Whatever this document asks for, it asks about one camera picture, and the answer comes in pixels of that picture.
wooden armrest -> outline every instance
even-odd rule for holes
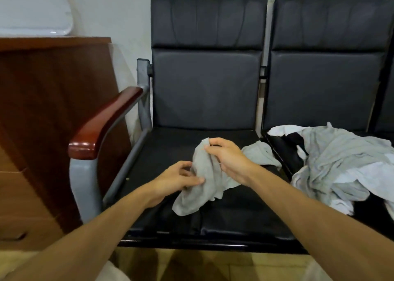
[[[100,146],[112,124],[140,97],[143,89],[127,87],[105,104],[75,134],[69,143],[69,157],[96,159]]]

gray cloth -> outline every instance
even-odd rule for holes
[[[330,205],[333,199],[364,201],[369,196],[371,184],[338,182],[349,169],[382,162],[391,164],[385,154],[394,153],[390,141],[376,137],[359,137],[347,130],[327,126],[306,128],[299,132],[309,154],[307,168],[293,176],[292,184],[308,196]]]
[[[175,199],[173,211],[179,216],[192,214],[207,201],[221,199],[225,190],[239,186],[239,183],[220,169],[218,160],[205,151],[204,145],[209,145],[208,138],[202,140],[195,149],[191,171],[198,177],[204,177],[205,182],[184,189]],[[256,164],[281,167],[280,162],[273,157],[272,150],[267,143],[257,141],[245,146],[242,152]]]

wooden cabinet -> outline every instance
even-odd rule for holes
[[[67,145],[117,86],[107,37],[0,39],[0,249],[42,249],[81,222]],[[104,142],[102,193],[130,152],[126,124]]]

person's right hand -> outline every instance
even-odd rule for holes
[[[249,160],[232,141],[213,138],[209,139],[209,145],[205,145],[205,151],[216,156],[220,162],[220,168],[232,179],[240,184],[250,186],[248,174],[256,166]]]

floor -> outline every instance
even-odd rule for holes
[[[0,276],[35,252],[0,251]],[[114,261],[133,281],[298,281],[309,255],[117,248]]]

